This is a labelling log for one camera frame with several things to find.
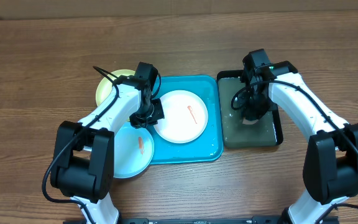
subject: cable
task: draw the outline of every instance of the cable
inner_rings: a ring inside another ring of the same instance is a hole
[[[158,78],[160,79],[160,84],[159,84],[157,90],[155,91],[155,93],[152,95],[152,99],[154,99],[157,96],[157,94],[160,91],[160,87],[161,87],[161,75],[160,75],[160,73],[158,73],[157,75],[158,75]]]
[[[296,86],[294,84],[291,83],[287,83],[287,82],[283,82],[283,81],[279,81],[279,80],[266,80],[266,81],[261,81],[261,82],[255,82],[250,84],[249,86],[246,86],[244,88],[241,88],[241,90],[239,90],[234,96],[233,99],[231,100],[231,108],[234,110],[238,110],[240,109],[243,105],[241,105],[240,107],[235,108],[233,106],[233,103],[235,101],[235,99],[238,97],[238,95],[243,92],[244,90],[248,90],[253,86],[256,85],[261,85],[261,84],[268,84],[268,83],[278,83],[281,85],[285,85],[285,86],[289,86],[294,88],[295,90],[301,92],[302,94],[304,94],[305,97],[307,97],[307,99],[310,100],[310,102],[314,105],[314,107],[316,107],[316,109],[321,113],[321,115],[323,116],[323,118],[341,135],[341,137],[343,138],[343,140],[345,140],[346,144],[355,152],[356,156],[358,157],[358,150],[355,147],[355,145],[353,144],[353,142],[343,133],[343,131],[341,131],[341,129],[336,126],[336,124],[331,120],[331,118],[323,111],[323,109],[321,109],[320,105],[313,99],[313,97],[311,97],[309,95],[309,93],[307,93],[306,91],[304,91],[300,86]],[[349,203],[339,203],[339,204],[333,204],[330,206],[330,208],[328,210],[326,210],[326,212],[323,213],[323,215],[321,217],[319,217],[316,220],[316,224],[320,223],[320,221],[322,219],[324,219],[333,209],[337,209],[338,207],[348,207],[348,208],[356,208],[358,209],[358,205],[353,205],[353,204],[349,204]]]
[[[96,67],[94,66],[93,67],[96,71],[98,71],[100,74],[102,74],[104,77],[106,77],[111,83],[112,85],[115,87],[116,89],[116,95],[114,96],[114,99],[112,100],[112,102],[110,104],[107,105],[107,107],[102,110],[102,112],[100,112],[100,114],[96,115],[94,117],[94,119],[89,122],[89,124],[87,124],[83,129],[81,129],[81,131],[79,131],[75,136],[73,136],[73,138],[67,143],[67,145],[59,152],[59,154],[57,154],[57,156],[52,160],[52,162],[50,163],[47,171],[45,172],[45,175],[44,175],[44,178],[42,180],[42,193],[44,195],[44,197],[50,201],[50,202],[55,202],[55,203],[75,203],[77,205],[80,206],[81,209],[84,209],[85,213],[86,213],[86,216],[88,217],[89,221],[92,223],[92,224],[95,224],[95,222],[93,221],[92,219],[92,216],[88,210],[88,208],[86,207],[86,205],[81,202],[81,201],[78,201],[78,200],[62,200],[62,199],[55,199],[55,198],[51,198],[51,196],[49,196],[49,194],[47,193],[47,181],[48,181],[48,176],[50,174],[50,171],[52,170],[52,167],[56,164],[56,161],[60,158],[60,156],[63,154],[63,152],[65,152],[67,149],[70,148],[70,146],[73,144],[73,143],[76,143],[78,138],[82,136],[82,134],[85,132],[86,129],[88,129],[90,126],[92,126],[92,124],[94,124],[95,122],[97,122],[99,120],[100,117],[103,116],[103,114],[105,114],[112,106],[113,104],[117,101],[118,97],[119,97],[119,90],[118,90],[118,87],[117,85],[115,85],[113,83],[113,81],[110,79],[110,77],[108,77],[106,74],[104,74],[103,72],[106,72],[112,76],[115,76],[105,70],[103,70],[102,68],[99,68],[99,67]]]

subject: black cable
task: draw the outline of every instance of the black cable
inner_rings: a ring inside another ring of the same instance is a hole
[[[56,164],[56,161],[59,159],[59,157],[63,154],[64,151],[66,151],[67,149],[70,148],[70,146],[73,144],[73,143],[76,143],[78,138],[82,136],[82,134],[85,132],[86,129],[88,129],[90,126],[92,126],[92,124],[94,124],[95,122],[97,122],[99,120],[100,117],[103,116],[103,114],[105,114],[112,106],[113,104],[117,101],[118,97],[119,97],[119,90],[118,90],[118,87],[117,85],[115,85],[113,83],[113,81],[110,79],[110,77],[108,77],[106,74],[102,73],[104,72],[105,70],[103,70],[102,68],[99,68],[99,67],[96,67],[94,66],[93,67],[96,71],[98,71],[100,74],[102,74],[104,77],[106,77],[111,83],[112,85],[115,87],[116,89],[116,95],[114,96],[114,99],[112,100],[112,102],[110,104],[107,105],[107,107],[102,110],[102,112],[100,112],[100,114],[96,115],[94,117],[94,119],[89,122],[89,124],[87,124],[83,129],[81,129],[81,131],[79,131],[75,136],[73,136],[73,138],[67,143],[67,145],[59,152],[59,154],[57,154],[57,156],[52,160],[52,162],[50,163],[47,171],[45,172],[45,175],[44,175],[44,178],[42,180],[42,193],[44,195],[44,197],[50,201],[50,202],[55,202],[55,203],[75,203],[77,205],[80,206],[81,209],[84,209],[85,213],[86,213],[86,216],[88,217],[89,221],[92,223],[92,224],[95,224],[95,222],[93,221],[92,219],[92,216],[88,210],[88,208],[86,207],[86,205],[81,202],[81,201],[78,201],[78,200],[62,200],[62,199],[55,199],[55,198],[51,198],[51,196],[49,196],[48,192],[47,192],[47,181],[48,181],[48,176],[50,174],[50,171],[52,170],[52,167]]]
[[[256,85],[261,85],[261,84],[268,84],[268,83],[278,83],[281,85],[285,85],[285,86],[289,86],[294,88],[295,90],[301,92],[302,94],[304,94],[305,97],[307,97],[307,99],[310,100],[310,102],[314,105],[314,107],[316,107],[316,109],[321,113],[321,115],[323,116],[323,118],[341,135],[341,137],[343,138],[343,140],[345,140],[346,144],[355,152],[356,156],[358,157],[358,150],[355,147],[355,145],[353,144],[353,142],[343,133],[343,131],[336,126],[336,124],[331,120],[331,118],[323,111],[323,109],[321,109],[320,105],[313,99],[313,97],[311,97],[309,95],[309,93],[307,93],[306,91],[304,91],[300,86],[296,86],[294,84],[291,83],[287,83],[287,82],[283,82],[283,81],[279,81],[279,80],[267,80],[267,81],[261,81],[261,82],[255,82],[250,84],[249,86],[246,86],[244,88],[241,88],[241,90],[239,90],[234,96],[233,99],[231,100],[231,108],[234,110],[238,110],[240,109],[240,107],[235,108],[233,103],[235,101],[235,99],[238,97],[238,95],[243,92],[244,90],[248,90],[253,86]],[[330,208],[328,210],[326,210],[326,212],[316,220],[316,224],[320,223],[320,221],[325,218],[333,209],[337,209],[338,207],[348,207],[348,208],[356,208],[358,209],[358,205],[353,205],[353,204],[349,204],[349,203],[339,203],[339,204],[334,204],[331,205]]]
[[[160,84],[159,84],[157,90],[155,91],[155,93],[152,95],[152,99],[154,99],[157,96],[157,94],[160,91],[160,87],[161,87],[161,75],[160,75],[160,73],[158,73],[157,75],[158,75],[158,78],[160,79]]]

